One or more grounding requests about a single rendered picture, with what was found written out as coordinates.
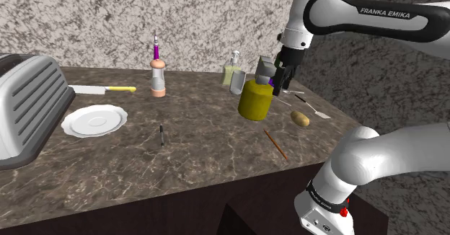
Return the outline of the dark robot stand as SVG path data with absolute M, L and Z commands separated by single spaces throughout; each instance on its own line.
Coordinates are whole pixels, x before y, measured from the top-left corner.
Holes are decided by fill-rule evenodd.
M 244 193 L 226 203 L 216 235 L 313 235 L 301 226 L 293 193 Z M 356 235 L 387 235 L 389 218 L 350 196 Z

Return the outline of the yellow bottle with grey cap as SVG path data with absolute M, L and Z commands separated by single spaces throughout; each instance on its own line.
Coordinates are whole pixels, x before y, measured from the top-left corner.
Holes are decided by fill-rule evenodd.
M 246 81 L 238 105 L 239 114 L 253 121 L 264 120 L 273 98 L 270 78 L 275 76 L 276 67 L 267 56 L 260 56 L 255 79 Z

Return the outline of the brown pencil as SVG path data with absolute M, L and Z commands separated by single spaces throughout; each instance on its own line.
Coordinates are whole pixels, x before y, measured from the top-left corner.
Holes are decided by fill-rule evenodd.
M 272 136 L 269 134 L 269 132 L 266 129 L 263 129 L 266 136 L 270 139 L 270 141 L 274 144 L 274 146 L 278 149 L 280 154 L 283 156 L 285 160 L 288 160 L 287 155 L 283 152 L 283 150 L 280 148 L 280 146 L 276 143 L 276 141 L 272 138 Z

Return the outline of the pale green soap dispenser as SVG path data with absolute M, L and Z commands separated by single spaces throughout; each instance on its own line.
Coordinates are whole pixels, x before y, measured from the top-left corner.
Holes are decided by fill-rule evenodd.
M 233 50 L 231 52 L 230 59 L 224 64 L 222 71 L 221 84 L 229 86 L 231 83 L 231 78 L 234 71 L 240 71 L 241 67 L 238 65 L 238 60 L 240 57 L 240 52 L 238 50 Z

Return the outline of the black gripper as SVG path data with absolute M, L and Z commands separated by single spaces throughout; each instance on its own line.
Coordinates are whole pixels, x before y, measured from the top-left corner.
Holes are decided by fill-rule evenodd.
M 278 96 L 282 86 L 289 88 L 292 78 L 295 76 L 298 66 L 304 58 L 304 49 L 294 49 L 283 46 L 275 60 L 276 72 L 272 77 L 273 96 Z

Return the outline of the glass and peach pepper mill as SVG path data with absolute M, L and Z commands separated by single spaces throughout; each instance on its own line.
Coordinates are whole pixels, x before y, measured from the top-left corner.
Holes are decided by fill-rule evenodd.
M 151 79 L 151 94 L 153 97 L 164 97 L 166 94 L 164 82 L 164 68 L 163 60 L 154 59 L 151 61 L 152 79 Z

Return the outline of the white plate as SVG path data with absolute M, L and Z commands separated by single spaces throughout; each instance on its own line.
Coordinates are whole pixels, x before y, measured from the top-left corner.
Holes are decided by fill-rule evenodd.
M 64 133 L 78 138 L 104 136 L 127 122 L 128 113 L 113 105 L 92 105 L 67 115 L 61 127 Z

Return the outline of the brown potato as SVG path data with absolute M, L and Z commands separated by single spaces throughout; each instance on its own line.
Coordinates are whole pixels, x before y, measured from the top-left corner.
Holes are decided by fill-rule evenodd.
M 310 124 L 310 119 L 299 111 L 291 112 L 292 121 L 301 127 L 307 127 Z

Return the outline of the clear glass cup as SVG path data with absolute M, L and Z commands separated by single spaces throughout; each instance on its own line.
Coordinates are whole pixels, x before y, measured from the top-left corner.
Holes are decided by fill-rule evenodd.
M 229 91 L 231 94 L 240 95 L 245 83 L 246 73 L 242 70 L 233 71 Z

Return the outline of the grey toaster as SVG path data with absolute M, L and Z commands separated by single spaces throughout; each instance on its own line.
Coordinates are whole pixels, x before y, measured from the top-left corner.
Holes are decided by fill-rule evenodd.
M 75 96 L 54 58 L 0 53 L 0 171 L 35 160 Z

